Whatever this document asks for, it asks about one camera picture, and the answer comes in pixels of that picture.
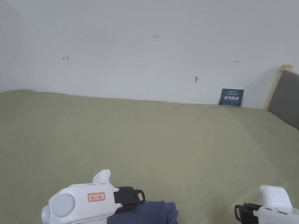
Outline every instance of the red label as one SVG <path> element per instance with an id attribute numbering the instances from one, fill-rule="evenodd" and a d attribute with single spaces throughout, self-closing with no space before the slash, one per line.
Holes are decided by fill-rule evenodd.
<path id="1" fill-rule="evenodd" d="M 105 200 L 105 193 L 104 192 L 88 194 L 88 201 L 89 202 L 103 201 L 103 200 Z"/>

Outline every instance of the blue card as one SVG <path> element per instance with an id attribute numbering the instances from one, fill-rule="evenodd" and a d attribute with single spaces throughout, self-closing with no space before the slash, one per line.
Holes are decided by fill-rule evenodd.
<path id="1" fill-rule="evenodd" d="M 241 106 L 243 89 L 222 89 L 219 105 Z"/>

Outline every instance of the small mark on wall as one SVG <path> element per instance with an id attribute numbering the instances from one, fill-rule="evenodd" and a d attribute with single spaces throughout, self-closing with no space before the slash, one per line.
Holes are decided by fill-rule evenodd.
<path id="1" fill-rule="evenodd" d="M 68 56 L 67 57 L 62 57 L 62 60 L 65 60 L 66 58 L 68 59 Z M 70 61 L 70 60 L 68 59 L 68 61 Z"/>

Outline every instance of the white wall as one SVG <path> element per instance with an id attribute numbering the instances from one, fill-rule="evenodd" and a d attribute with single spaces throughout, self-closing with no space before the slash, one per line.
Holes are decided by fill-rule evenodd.
<path id="1" fill-rule="evenodd" d="M 298 0 L 0 0 L 0 91 L 217 104 L 222 88 L 236 88 L 244 107 L 262 108 L 276 69 L 299 67 L 298 9 Z"/>

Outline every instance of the wrinkled sheet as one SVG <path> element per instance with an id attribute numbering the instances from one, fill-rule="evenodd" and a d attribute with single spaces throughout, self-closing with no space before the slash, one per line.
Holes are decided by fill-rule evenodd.
<path id="1" fill-rule="evenodd" d="M 178 224 L 174 202 L 146 201 L 136 209 L 108 217 L 107 224 Z"/>
<path id="2" fill-rule="evenodd" d="M 299 131 L 270 112 L 36 93 L 0 94 L 0 219 L 41 223 L 56 192 L 111 170 L 114 186 L 174 201 L 178 223 L 237 223 L 234 205 L 284 187 L 299 206 Z"/>

